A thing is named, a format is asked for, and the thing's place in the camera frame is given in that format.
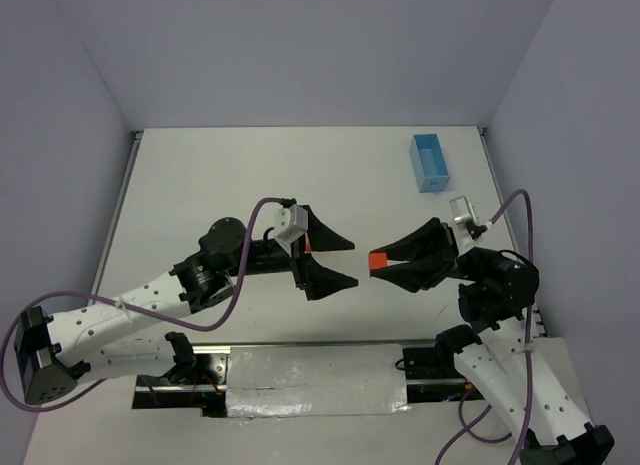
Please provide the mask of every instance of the blue container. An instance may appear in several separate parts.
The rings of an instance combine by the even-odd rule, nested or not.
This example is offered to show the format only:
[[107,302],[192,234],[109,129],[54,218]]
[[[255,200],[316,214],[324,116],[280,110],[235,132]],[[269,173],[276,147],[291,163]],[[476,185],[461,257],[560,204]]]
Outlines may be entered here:
[[438,135],[414,135],[409,156],[420,193],[442,192],[449,181],[449,171]]

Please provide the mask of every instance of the gray wall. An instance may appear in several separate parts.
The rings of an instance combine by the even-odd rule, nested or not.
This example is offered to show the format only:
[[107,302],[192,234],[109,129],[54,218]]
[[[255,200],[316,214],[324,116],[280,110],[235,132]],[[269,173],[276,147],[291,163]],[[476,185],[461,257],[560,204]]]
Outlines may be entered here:
[[[131,138],[54,0],[0,0],[0,23],[0,333],[5,333],[37,295],[90,288]],[[19,394],[14,362],[8,360],[7,370]],[[3,464],[22,463],[34,418],[0,399]]]
[[59,0],[131,125],[486,125],[552,0]]
[[[612,464],[640,457],[638,10],[555,0],[488,136],[503,190],[533,194],[542,311],[618,441]],[[522,210],[511,217],[524,238]]]

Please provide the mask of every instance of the plastic wrap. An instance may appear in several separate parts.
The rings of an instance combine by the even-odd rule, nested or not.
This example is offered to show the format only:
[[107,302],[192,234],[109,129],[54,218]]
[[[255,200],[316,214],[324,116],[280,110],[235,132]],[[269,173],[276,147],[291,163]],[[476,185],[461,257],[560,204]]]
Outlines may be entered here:
[[230,417],[382,415],[406,411],[399,345],[232,348]]

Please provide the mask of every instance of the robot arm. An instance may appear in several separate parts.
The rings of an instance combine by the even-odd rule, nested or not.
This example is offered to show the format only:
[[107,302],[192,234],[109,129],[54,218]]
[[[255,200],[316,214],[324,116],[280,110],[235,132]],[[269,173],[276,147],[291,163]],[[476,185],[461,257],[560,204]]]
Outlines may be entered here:
[[[602,464],[614,443],[609,430],[590,422],[536,351],[535,343],[524,343],[522,311],[535,301],[538,270],[513,252],[477,247],[490,224],[481,225],[464,198],[451,205],[452,222],[433,218],[407,237],[372,251],[371,276],[413,293],[433,288],[446,278],[462,280],[458,304],[469,325],[436,337],[436,352],[445,368],[471,381],[513,436],[518,436],[527,395],[524,352],[528,347],[533,405],[521,462]],[[506,256],[508,253],[520,260]]]
[[[358,281],[318,264],[309,251],[350,250],[349,240],[326,227],[308,205],[283,200],[273,238],[252,240],[246,275],[292,272],[308,300],[357,286]],[[246,228],[235,218],[218,220],[199,240],[200,250],[155,280],[96,303],[47,315],[40,307],[21,314],[14,344],[25,403],[42,405],[70,393],[78,384],[141,374],[179,381],[196,365],[193,349],[180,333],[157,341],[131,336],[157,319],[126,309],[184,318],[233,295]]]

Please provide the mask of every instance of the purple cable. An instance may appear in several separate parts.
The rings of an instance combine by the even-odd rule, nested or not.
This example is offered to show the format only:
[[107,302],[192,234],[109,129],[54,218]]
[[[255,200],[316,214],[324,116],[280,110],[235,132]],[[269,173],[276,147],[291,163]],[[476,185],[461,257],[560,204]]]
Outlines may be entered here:
[[[475,388],[472,388],[471,390],[469,390],[467,393],[465,393],[462,398],[460,399],[460,402],[458,403],[458,419],[460,419],[460,424],[463,427],[468,427],[469,425],[467,425],[467,422],[464,419],[464,415],[462,415],[462,406],[464,405],[465,400],[469,397],[469,395],[471,395],[473,392],[475,391]],[[499,437],[499,438],[485,438],[485,437],[481,437],[480,435],[476,434],[473,430],[471,430],[471,428],[469,428],[468,432],[469,435],[471,435],[473,438],[475,438],[476,440],[478,440],[479,442],[482,443],[502,443],[505,442],[507,440],[509,440],[511,438],[511,432],[507,433],[505,436],[503,437]]]
[[[504,215],[504,212],[509,208],[509,205],[513,203],[513,200],[518,196],[522,195],[524,197],[525,206],[527,209],[527,254],[529,261],[533,262],[533,209],[531,206],[531,197],[529,196],[529,192],[520,188],[513,192],[511,195],[507,197],[504,203],[500,206],[498,211],[491,217],[491,223],[495,224],[498,219]],[[533,307],[527,307],[527,315],[525,318],[525,332],[524,332],[524,343],[525,346],[531,343],[531,324],[533,322]],[[531,361],[531,352],[525,348],[524,351],[525,365],[527,367],[527,398],[525,402],[524,409],[524,420],[522,422],[522,428],[520,430],[520,435],[518,436],[518,440],[516,442],[516,446],[513,449],[513,453],[511,454],[511,458],[509,458],[509,462],[507,465],[515,465],[520,452],[524,448],[524,442],[527,437],[527,431],[529,430],[529,424],[531,423],[531,411],[533,408],[533,363]],[[475,427],[480,421],[487,416],[489,411],[491,410],[491,405],[487,406],[484,411],[478,415],[478,417],[469,423],[467,426],[463,426],[463,428],[456,433],[451,440],[449,440],[446,445],[442,448],[440,453],[438,454],[438,458],[436,458],[435,465],[439,465],[442,457],[445,452],[451,448],[451,446],[462,437],[465,433],[469,433],[473,427]],[[462,423],[464,423],[464,419],[462,418],[462,403],[458,405],[459,418],[461,418]],[[491,439],[485,439],[483,437],[476,436],[476,434],[472,433],[472,436],[480,440],[481,442],[485,442]]]
[[[164,315],[162,313],[146,310],[144,308],[137,307],[129,303],[125,303],[124,307],[127,310],[131,310],[131,311],[140,313],[142,315],[147,315],[149,317],[157,318],[158,320],[162,320],[165,322],[173,323],[174,325],[178,325],[180,327],[196,330],[198,332],[211,332],[213,330],[220,328],[229,319],[229,317],[231,316],[231,313],[233,312],[233,309],[236,307],[236,304],[238,303],[238,298],[240,298],[240,291],[242,290],[242,284],[244,282],[245,272],[247,270],[247,262],[249,261],[249,250],[251,248],[251,234],[253,232],[253,228],[258,218],[258,213],[260,212],[260,209],[263,207],[263,205],[267,203],[281,203],[281,202],[282,202],[282,199],[280,198],[267,197],[267,198],[263,198],[258,203],[256,203],[256,206],[253,208],[253,212],[251,213],[251,218],[249,218],[249,222],[247,223],[247,231],[244,236],[244,243],[242,245],[242,254],[240,257],[240,265],[238,266],[238,276],[236,280],[236,286],[233,290],[233,296],[231,297],[231,301],[227,309],[225,310],[222,317],[218,319],[218,321],[216,321],[212,325],[196,325],[193,323],[185,322],[183,320],[179,320],[177,318],[170,317],[168,315]],[[107,305],[115,305],[115,300],[112,300],[110,298],[101,297],[99,295],[94,295],[91,293],[76,292],[73,290],[64,290],[60,292],[47,293],[45,295],[42,295],[41,297],[36,298],[33,302],[31,302],[26,307],[24,307],[24,309],[22,310],[22,312],[20,312],[20,314],[35,307],[41,302],[44,302],[45,300],[49,300],[51,298],[56,298],[56,297],[82,298],[85,300],[93,300],[95,302],[105,303]],[[97,380],[95,383],[92,383],[82,392],[73,396],[69,400],[58,403],[56,405],[52,405],[50,407],[33,407],[30,405],[26,405],[22,403],[20,400],[18,400],[11,393],[11,390],[9,389],[9,385],[7,384],[7,378],[4,372],[4,363],[7,355],[7,349],[9,348],[9,341],[11,340],[11,336],[15,332],[16,328],[18,327],[18,323],[20,322],[20,314],[18,314],[16,318],[13,320],[13,322],[11,322],[11,325],[9,326],[9,330],[4,336],[2,340],[2,345],[0,346],[0,388],[2,389],[2,392],[4,393],[5,397],[7,397],[7,400],[9,400],[13,405],[15,405],[17,408],[25,412],[32,412],[32,413],[52,412],[54,410],[59,410],[62,407],[65,407],[75,402],[76,400],[79,400],[80,398],[84,397],[87,393],[89,393],[90,391],[92,391],[94,388],[96,388],[98,385],[100,385],[102,382],[105,381],[105,380]]]

